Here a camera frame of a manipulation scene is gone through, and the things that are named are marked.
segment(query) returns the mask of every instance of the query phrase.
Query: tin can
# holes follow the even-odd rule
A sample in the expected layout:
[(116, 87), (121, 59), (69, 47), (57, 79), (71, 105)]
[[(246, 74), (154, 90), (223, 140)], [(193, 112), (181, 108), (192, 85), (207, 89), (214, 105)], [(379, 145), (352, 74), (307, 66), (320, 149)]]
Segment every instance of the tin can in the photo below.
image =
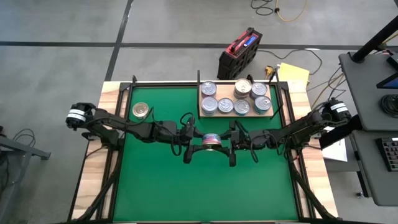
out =
[(217, 85), (213, 82), (204, 82), (201, 85), (202, 97), (215, 96), (217, 92)]
[(251, 91), (251, 83), (249, 80), (245, 78), (240, 78), (236, 80), (235, 88), (234, 88), (234, 96), (237, 99), (244, 99), (250, 94)]
[(238, 100), (234, 105), (235, 113), (239, 116), (246, 115), (250, 110), (250, 104), (246, 100)]
[(250, 98), (255, 100), (259, 96), (264, 96), (267, 93), (267, 86), (263, 83), (253, 83), (251, 85)]
[(201, 139), (201, 145), (207, 149), (221, 147), (221, 138), (218, 134), (205, 134)]
[(140, 102), (136, 103), (132, 107), (132, 113), (133, 115), (138, 118), (138, 119), (143, 119), (147, 116), (148, 114), (148, 105), (146, 103)]
[(234, 110), (234, 102), (229, 98), (222, 98), (218, 101), (218, 111), (222, 114), (228, 114)]
[(257, 114), (264, 114), (271, 108), (271, 105), (270, 98), (259, 96), (254, 100), (254, 112)]
[(201, 101), (202, 112), (206, 116), (213, 116), (217, 112), (218, 102), (214, 97), (208, 96)]

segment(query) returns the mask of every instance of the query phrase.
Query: gray floor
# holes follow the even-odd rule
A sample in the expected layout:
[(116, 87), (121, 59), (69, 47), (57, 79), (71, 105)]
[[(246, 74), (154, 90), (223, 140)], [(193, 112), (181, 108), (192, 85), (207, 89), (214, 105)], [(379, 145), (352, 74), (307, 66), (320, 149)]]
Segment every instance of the gray floor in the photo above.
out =
[[(0, 0), (0, 41), (114, 42), (127, 0)], [(262, 44), (361, 45), (397, 15), (393, 0), (308, 0), (293, 23), (276, 15), (261, 17), (243, 0), (135, 0), (123, 42), (229, 43), (249, 26), (264, 34)], [(303, 1), (283, 0), (285, 17), (300, 11)], [(0, 124), (9, 136), (32, 128), (38, 148), (52, 152), (47, 162), (32, 159), (22, 185), (14, 222), (65, 221), (87, 142), (65, 126), (70, 105), (98, 103), (113, 48), (0, 47)], [(215, 79), (223, 49), (122, 48), (112, 80)], [(285, 55), (289, 50), (272, 50)], [(317, 50), (323, 60), (310, 86), (324, 82), (339, 67), (347, 50)], [(241, 76), (264, 77), (265, 65), (286, 62), (314, 71), (317, 59), (295, 52), (286, 60), (258, 53)], [(308, 92), (311, 103), (322, 88)], [(326, 91), (320, 101), (325, 100)], [(349, 91), (340, 97), (356, 110)], [(347, 220), (396, 223), (397, 208), (358, 200), (358, 179), (351, 173), (330, 174), (340, 216)]]

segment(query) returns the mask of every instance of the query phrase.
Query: green mat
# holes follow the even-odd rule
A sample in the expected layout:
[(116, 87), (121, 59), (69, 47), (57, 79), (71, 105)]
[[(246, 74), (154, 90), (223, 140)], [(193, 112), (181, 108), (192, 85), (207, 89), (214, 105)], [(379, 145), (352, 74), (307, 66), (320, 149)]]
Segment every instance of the green mat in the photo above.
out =
[[(156, 120), (173, 120), (179, 128), (184, 113), (197, 117), (196, 88), (135, 88), (132, 95), (131, 106), (146, 102), (154, 106)], [(276, 110), (274, 88), (271, 98)], [(232, 119), (237, 118), (202, 118), (195, 126), (204, 133), (223, 133)], [(249, 131), (280, 127), (280, 116), (238, 120)], [(191, 164), (184, 164), (169, 144), (147, 144), (128, 134), (114, 221), (297, 220), (287, 161), (275, 150), (257, 155), (258, 164), (249, 151), (238, 151), (236, 167), (229, 167), (224, 154), (201, 151), (193, 155)]]

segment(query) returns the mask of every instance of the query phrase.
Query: computer monitor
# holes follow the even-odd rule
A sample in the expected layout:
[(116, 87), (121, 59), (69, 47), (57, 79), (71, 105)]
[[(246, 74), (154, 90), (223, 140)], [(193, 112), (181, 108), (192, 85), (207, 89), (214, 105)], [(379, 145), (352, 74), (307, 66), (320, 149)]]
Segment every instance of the computer monitor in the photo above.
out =
[(398, 72), (379, 82), (377, 88), (398, 89)]

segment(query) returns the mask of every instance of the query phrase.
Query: keyboard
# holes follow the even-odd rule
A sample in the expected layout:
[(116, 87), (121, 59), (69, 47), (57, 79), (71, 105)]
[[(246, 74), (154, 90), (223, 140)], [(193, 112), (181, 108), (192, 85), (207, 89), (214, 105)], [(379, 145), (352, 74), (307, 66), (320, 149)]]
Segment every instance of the keyboard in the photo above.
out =
[(398, 138), (379, 138), (376, 144), (388, 171), (398, 171)]

